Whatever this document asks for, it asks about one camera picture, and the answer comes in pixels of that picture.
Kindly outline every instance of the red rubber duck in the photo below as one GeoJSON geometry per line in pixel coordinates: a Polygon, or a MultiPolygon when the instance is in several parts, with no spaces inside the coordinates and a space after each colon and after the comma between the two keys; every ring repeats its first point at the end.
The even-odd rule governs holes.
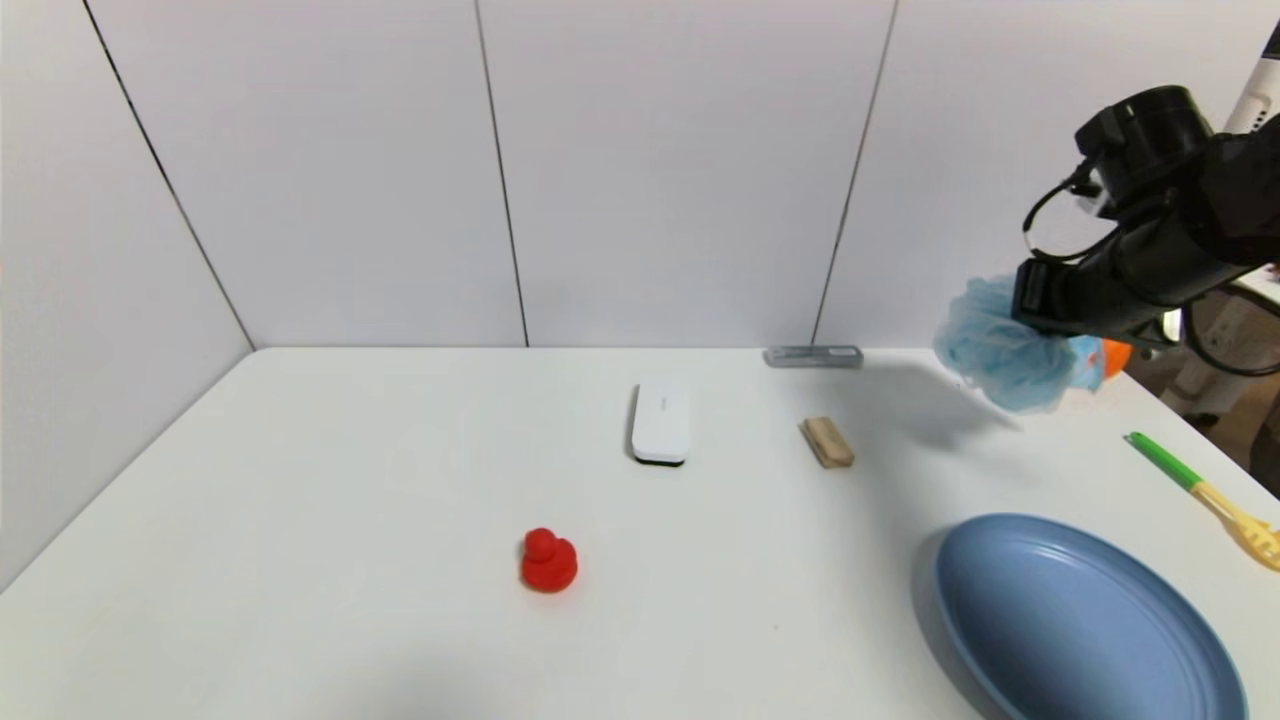
{"type": "Polygon", "coordinates": [[[525,584],[540,592],[559,592],[577,577],[577,551],[547,528],[525,533],[525,559],[520,562],[525,584]]]}

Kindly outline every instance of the cable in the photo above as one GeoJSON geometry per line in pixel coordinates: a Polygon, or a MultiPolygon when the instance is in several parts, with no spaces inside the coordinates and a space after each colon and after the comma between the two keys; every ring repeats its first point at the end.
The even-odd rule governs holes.
{"type": "Polygon", "coordinates": [[[1023,242],[1027,243],[1027,251],[1032,254],[1032,258],[1044,263],[1066,264],[1071,260],[1088,258],[1102,247],[1103,243],[1111,240],[1112,236],[1115,236],[1115,231],[1108,232],[1102,237],[1102,240],[1094,242],[1084,250],[1080,250],[1079,252],[1071,252],[1070,255],[1053,255],[1051,252],[1044,252],[1043,250],[1036,247],[1036,242],[1032,241],[1032,224],[1036,223],[1036,215],[1041,211],[1041,209],[1044,208],[1044,205],[1047,205],[1048,201],[1052,200],[1059,192],[1087,182],[1089,179],[1089,173],[1093,172],[1094,164],[1094,158],[1085,158],[1079,165],[1076,165],[1075,170],[1066,177],[1066,179],[1053,186],[1053,190],[1046,192],[1039,200],[1036,201],[1034,205],[1032,205],[1032,209],[1027,213],[1027,218],[1023,219],[1023,242]]]}
{"type": "Polygon", "coordinates": [[[1263,378],[1267,375],[1274,375],[1276,373],[1280,373],[1280,363],[1276,363],[1275,365],[1267,365],[1266,368],[1235,368],[1210,355],[1208,350],[1204,348],[1204,343],[1201,341],[1199,331],[1196,329],[1196,316],[1194,313],[1192,311],[1196,301],[1188,302],[1187,305],[1183,306],[1183,333],[1187,336],[1187,347],[1189,347],[1192,352],[1199,356],[1199,359],[1203,360],[1206,365],[1213,368],[1215,370],[1226,373],[1229,375],[1239,375],[1242,378],[1263,378]]]}

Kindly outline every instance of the blue plate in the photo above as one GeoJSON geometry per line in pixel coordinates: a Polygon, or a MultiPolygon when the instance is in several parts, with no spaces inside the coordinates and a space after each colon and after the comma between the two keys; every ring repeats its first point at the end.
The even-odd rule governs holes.
{"type": "Polygon", "coordinates": [[[1244,720],[1231,659],[1169,583],[1115,546],[1027,515],[986,515],[938,551],[960,656],[1018,720],[1244,720]]]}

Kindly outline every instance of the wooden block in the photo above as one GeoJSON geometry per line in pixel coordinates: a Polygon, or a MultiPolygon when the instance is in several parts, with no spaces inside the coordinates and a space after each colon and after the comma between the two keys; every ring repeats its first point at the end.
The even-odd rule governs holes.
{"type": "Polygon", "coordinates": [[[808,418],[800,425],[800,432],[823,468],[849,468],[854,464],[854,451],[831,418],[808,418]]]}

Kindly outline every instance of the white wall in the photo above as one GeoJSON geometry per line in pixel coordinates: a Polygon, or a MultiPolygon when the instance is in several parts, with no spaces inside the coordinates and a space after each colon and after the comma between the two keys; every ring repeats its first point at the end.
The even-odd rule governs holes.
{"type": "Polygon", "coordinates": [[[92,5],[259,346],[524,345],[472,0],[92,5]]]}
{"type": "Polygon", "coordinates": [[[481,0],[532,345],[808,343],[891,0],[481,0]]]}
{"type": "MultiPolygon", "coordinates": [[[[1021,220],[1080,161],[1094,113],[1158,85],[1221,127],[1280,3],[902,0],[817,341],[922,346],[978,275],[1027,256],[1021,220]]],[[[1051,251],[1106,231],[1071,200],[1051,251]]]]}
{"type": "Polygon", "coordinates": [[[84,8],[4,10],[0,588],[248,352],[84,8]]]}

